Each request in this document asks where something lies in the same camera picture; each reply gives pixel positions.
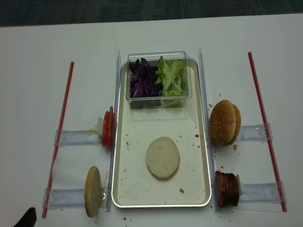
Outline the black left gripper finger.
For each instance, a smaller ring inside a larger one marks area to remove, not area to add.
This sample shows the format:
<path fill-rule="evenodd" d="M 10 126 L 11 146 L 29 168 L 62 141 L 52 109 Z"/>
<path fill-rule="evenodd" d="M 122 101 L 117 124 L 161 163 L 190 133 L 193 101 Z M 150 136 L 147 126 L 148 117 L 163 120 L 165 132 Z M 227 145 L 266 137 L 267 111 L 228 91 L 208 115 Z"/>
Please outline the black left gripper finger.
<path fill-rule="evenodd" d="M 14 227 L 34 227 L 37 220 L 36 209 L 29 208 Z"/>

